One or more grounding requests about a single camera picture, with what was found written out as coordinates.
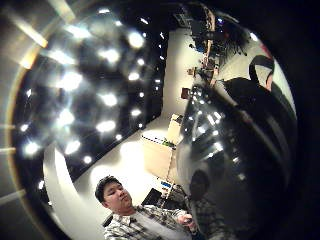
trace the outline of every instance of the recessed light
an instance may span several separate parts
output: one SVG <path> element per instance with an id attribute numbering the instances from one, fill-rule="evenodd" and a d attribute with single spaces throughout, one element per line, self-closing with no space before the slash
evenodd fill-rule
<path id="1" fill-rule="evenodd" d="M 83 158 L 83 161 L 84 161 L 84 163 L 89 164 L 89 163 L 92 162 L 92 157 L 90 157 L 90 156 L 85 156 L 85 157 Z"/>
<path id="2" fill-rule="evenodd" d="M 116 139 L 117 139 L 118 141 L 120 141 L 120 140 L 122 139 L 122 135 L 121 135 L 121 134 L 117 134 L 117 135 L 116 135 Z"/>

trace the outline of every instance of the black hair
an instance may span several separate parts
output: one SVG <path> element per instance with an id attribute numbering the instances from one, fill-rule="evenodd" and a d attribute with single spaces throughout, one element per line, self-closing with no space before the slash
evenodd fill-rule
<path id="1" fill-rule="evenodd" d="M 111 176 L 111 175 L 100 179 L 100 181 L 98 182 L 94 195 L 96 196 L 96 198 L 98 199 L 99 202 L 101 202 L 101 203 L 104 202 L 104 197 L 103 197 L 104 187 L 107 184 L 112 183 L 112 182 L 116 182 L 116 183 L 119 183 L 120 185 L 122 185 L 118 179 L 116 179 L 114 176 Z"/>

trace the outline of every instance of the man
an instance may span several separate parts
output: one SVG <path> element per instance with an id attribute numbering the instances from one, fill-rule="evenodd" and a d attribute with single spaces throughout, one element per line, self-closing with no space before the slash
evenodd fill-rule
<path id="1" fill-rule="evenodd" d="M 113 212 L 113 219 L 104 233 L 107 240 L 191 240 L 191 232 L 196 233 L 192 216 L 186 211 L 152 205 L 133 206 L 130 194 L 113 176 L 99 181 L 95 196 Z"/>

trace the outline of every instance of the ceiling light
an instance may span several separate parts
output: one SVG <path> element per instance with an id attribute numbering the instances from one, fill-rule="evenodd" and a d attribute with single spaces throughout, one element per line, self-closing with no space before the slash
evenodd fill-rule
<path id="1" fill-rule="evenodd" d="M 21 125 L 20 130 L 21 130 L 21 132 L 25 132 L 25 131 L 27 131 L 28 128 L 29 128 L 28 124 L 23 124 L 23 125 Z"/>
<path id="2" fill-rule="evenodd" d="M 198 127 L 198 131 L 200 133 L 205 133 L 206 132 L 206 130 L 203 127 Z"/>
<path id="3" fill-rule="evenodd" d="M 79 28 L 76 26 L 69 25 L 66 30 L 71 33 L 75 38 L 83 39 L 90 37 L 90 33 L 87 29 Z"/>
<path id="4" fill-rule="evenodd" d="M 29 142 L 25 148 L 24 151 L 28 155 L 35 154 L 40 149 L 40 146 L 36 144 L 35 142 Z"/>
<path id="5" fill-rule="evenodd" d="M 211 125 L 215 125 L 215 122 L 214 122 L 211 115 L 208 115 L 207 118 L 208 118 L 209 122 L 211 123 Z"/>
<path id="6" fill-rule="evenodd" d="M 115 21 L 114 24 L 117 26 L 117 27 L 120 27 L 122 26 L 122 23 L 118 20 L 118 21 Z"/>
<path id="7" fill-rule="evenodd" d="M 140 75 L 137 72 L 131 72 L 128 76 L 129 81 L 136 81 L 138 80 Z"/>
<path id="8" fill-rule="evenodd" d="M 109 131 L 115 129 L 115 127 L 116 127 L 116 123 L 114 121 L 104 121 L 104 122 L 99 123 L 96 126 L 96 129 L 99 132 L 109 132 Z"/>
<path id="9" fill-rule="evenodd" d="M 132 32 L 129 34 L 129 43 L 133 48 L 141 48 L 144 43 L 144 39 L 137 32 Z"/>
<path id="10" fill-rule="evenodd" d="M 98 54 L 107 59 L 110 63 L 115 63 L 120 59 L 118 51 L 113 48 L 107 51 L 99 51 Z"/>
<path id="11" fill-rule="evenodd" d="M 122 135 L 121 135 L 121 134 L 117 134 L 117 135 L 116 135 L 116 139 L 117 139 L 118 141 L 120 141 L 120 140 L 122 139 Z"/>
<path id="12" fill-rule="evenodd" d="M 62 110 L 58 118 L 58 124 L 61 126 L 64 126 L 64 125 L 69 125 L 73 123 L 73 121 L 74 121 L 73 114 L 68 109 Z"/>
<path id="13" fill-rule="evenodd" d="M 89 164 L 89 163 L 92 162 L 92 157 L 90 157 L 90 156 L 85 156 L 85 157 L 83 158 L 83 161 L 84 161 L 84 163 Z"/>
<path id="14" fill-rule="evenodd" d="M 233 161 L 234 163 L 237 163 L 237 162 L 239 162 L 239 158 L 236 157 L 236 158 L 232 159 L 232 161 Z"/>
<path id="15" fill-rule="evenodd" d="M 79 149 L 80 145 L 81 145 L 81 143 L 78 140 L 69 142 L 67 144 L 67 147 L 66 147 L 64 153 L 67 155 L 74 153 Z"/>
<path id="16" fill-rule="evenodd" d="M 213 114 L 216 116 L 216 118 L 221 119 L 221 115 L 219 113 L 214 112 Z"/>
<path id="17" fill-rule="evenodd" d="M 144 65 L 144 60 L 142 58 L 139 58 L 137 62 L 140 66 Z"/>
<path id="18" fill-rule="evenodd" d="M 139 109 L 133 109 L 132 111 L 131 111 L 131 115 L 133 116 L 133 117 L 136 117 L 136 116 L 138 116 L 138 115 L 140 115 L 141 114 L 141 111 L 139 110 Z"/>
<path id="19" fill-rule="evenodd" d="M 64 52 L 60 50 L 49 52 L 48 57 L 56 60 L 58 63 L 61 63 L 61 64 L 70 64 L 70 65 L 76 64 L 76 61 L 73 58 L 69 57 L 68 55 L 66 55 Z"/>
<path id="20" fill-rule="evenodd" d="M 140 21 L 143 22 L 144 24 L 149 24 L 147 20 L 145 20 L 144 18 L 140 18 Z"/>
<path id="21" fill-rule="evenodd" d="M 64 90 L 70 92 L 79 87 L 82 81 L 82 75 L 75 72 L 67 72 L 60 82 L 58 82 L 57 87 L 63 88 Z"/>
<path id="22" fill-rule="evenodd" d="M 38 189 L 39 189 L 39 190 L 43 189 L 43 186 L 44 186 L 44 181 L 41 180 L 41 181 L 39 182 L 39 184 L 38 184 Z"/>
<path id="23" fill-rule="evenodd" d="M 108 8 L 101 8 L 99 9 L 99 13 L 104 14 L 104 13 L 109 13 L 110 10 Z"/>
<path id="24" fill-rule="evenodd" d="M 216 142 L 216 143 L 214 143 L 213 145 L 216 147 L 217 151 L 220 152 L 220 151 L 223 150 L 223 147 L 222 147 L 221 143 Z"/>
<path id="25" fill-rule="evenodd" d="M 258 37 L 254 33 L 250 33 L 250 37 L 253 41 L 258 41 Z"/>
<path id="26" fill-rule="evenodd" d="M 28 97 L 31 96 L 31 93 L 32 93 L 31 89 L 29 89 L 29 90 L 26 92 L 26 94 L 27 94 Z"/>
<path id="27" fill-rule="evenodd" d="M 102 98 L 104 104 L 109 107 L 113 107 L 118 103 L 116 96 L 113 94 L 100 95 L 100 97 Z"/>

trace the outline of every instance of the plaid shirt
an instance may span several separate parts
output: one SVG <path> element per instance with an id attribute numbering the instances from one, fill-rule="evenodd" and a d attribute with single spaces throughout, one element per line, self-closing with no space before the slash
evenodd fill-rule
<path id="1" fill-rule="evenodd" d="M 172 230 L 176 230 L 181 226 L 177 223 L 178 216 L 187 213 L 180 209 L 167 210 L 152 205 L 137 206 L 135 210 Z M 104 237 L 106 240 L 163 239 L 160 236 L 155 238 L 152 232 L 139 224 L 134 218 L 130 216 L 119 216 L 118 214 L 113 214 L 111 223 L 105 228 Z"/>

